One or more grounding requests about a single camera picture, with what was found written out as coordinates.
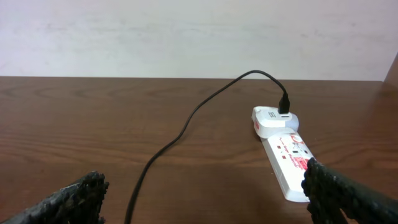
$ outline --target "black cable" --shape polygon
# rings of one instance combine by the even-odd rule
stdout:
[[[220,90],[218,90],[217,92],[213,93],[211,96],[209,96],[207,99],[203,100],[203,102],[201,102],[191,113],[191,115],[188,117],[187,121],[184,124],[184,127],[182,128],[180,134],[170,143],[168,143],[166,146],[164,146],[161,150],[159,150],[158,152],[156,152],[156,154],[154,156],[152,156],[151,159],[149,159],[148,163],[145,165],[144,170],[142,171],[136,187],[134,188],[134,191],[132,192],[131,198],[130,198],[130,202],[129,205],[127,207],[127,211],[126,211],[126,217],[124,218],[124,224],[130,224],[131,223],[131,218],[132,218],[132,212],[134,210],[134,206],[136,204],[137,201],[137,197],[138,197],[138,193],[139,190],[141,188],[142,185],[142,181],[144,180],[144,177],[150,167],[150,165],[152,165],[152,163],[159,157],[161,156],[171,145],[173,145],[175,142],[177,142],[182,134],[185,132],[188,123],[190,122],[192,116],[197,112],[197,110],[203,106],[205,103],[207,103],[207,101],[211,100],[213,97],[215,97],[217,94],[221,93],[222,91],[224,91],[225,89],[227,89],[228,87],[230,87],[231,85],[233,85],[234,83],[236,83],[237,81],[239,81],[240,79],[242,79],[243,77],[245,77],[246,75],[250,75],[252,73],[260,73],[262,75],[265,75],[266,77],[270,78],[272,81],[274,81],[276,84],[279,85],[279,87],[283,90],[284,94],[282,99],[279,102],[279,111],[284,111],[285,113],[289,112],[289,99],[287,98],[287,92],[285,87],[278,81],[276,80],[274,77],[272,77],[270,74],[260,71],[260,70],[253,70],[250,72],[246,72],[245,74],[239,76],[238,78],[236,78],[235,80],[233,80],[232,82],[230,82],[229,84],[227,84],[226,86],[224,86],[223,88],[221,88]]]

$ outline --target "power adapter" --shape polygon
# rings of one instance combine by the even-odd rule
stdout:
[[[297,116],[280,114],[277,108],[257,106],[252,120],[286,200],[309,202],[301,182],[313,155],[297,132]]]

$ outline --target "extension socket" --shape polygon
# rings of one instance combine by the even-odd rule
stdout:
[[[252,119],[286,200],[309,202],[301,182],[313,155],[297,133],[297,116],[279,114],[277,108],[257,106]]]

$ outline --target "wire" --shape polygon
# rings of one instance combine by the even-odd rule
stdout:
[[[137,181],[137,184],[134,188],[134,191],[132,192],[131,198],[130,198],[130,202],[129,205],[127,207],[127,211],[126,211],[126,217],[124,218],[124,224],[130,224],[131,223],[131,218],[132,218],[132,212],[134,211],[134,206],[136,204],[137,201],[137,197],[138,197],[138,193],[139,190],[141,188],[142,185],[142,181],[144,180],[144,177],[150,167],[150,165],[152,165],[152,163],[159,157],[161,156],[170,146],[172,146],[174,143],[176,143],[182,136],[182,134],[185,132],[192,116],[197,112],[197,110],[203,106],[205,103],[207,103],[207,101],[211,100],[213,97],[215,97],[217,94],[221,93],[222,91],[224,91],[225,89],[227,89],[228,87],[230,87],[231,85],[233,85],[234,83],[236,83],[237,81],[239,81],[240,79],[242,79],[243,77],[250,75],[252,73],[260,73],[262,75],[265,75],[266,77],[270,78],[272,81],[274,81],[277,85],[279,85],[279,87],[283,90],[284,92],[284,96],[287,96],[287,92],[285,87],[278,81],[276,80],[274,77],[272,77],[270,74],[260,71],[260,70],[253,70],[250,72],[246,72],[245,74],[239,76],[238,78],[234,79],[233,81],[231,81],[229,84],[227,84],[226,86],[224,86],[223,88],[219,89],[217,92],[213,93],[211,96],[209,96],[207,99],[203,100],[203,102],[201,102],[191,113],[191,115],[188,117],[187,121],[185,122],[180,134],[171,142],[169,142],[167,145],[165,145],[161,150],[159,150],[158,152],[156,152],[155,155],[152,156],[151,159],[149,159],[148,163],[145,165],[144,169],[142,170],[142,173]]]

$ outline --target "power strip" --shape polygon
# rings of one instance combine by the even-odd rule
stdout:
[[[297,132],[297,116],[279,114],[277,108],[257,106],[252,120],[286,200],[309,202],[301,182],[313,155]]]

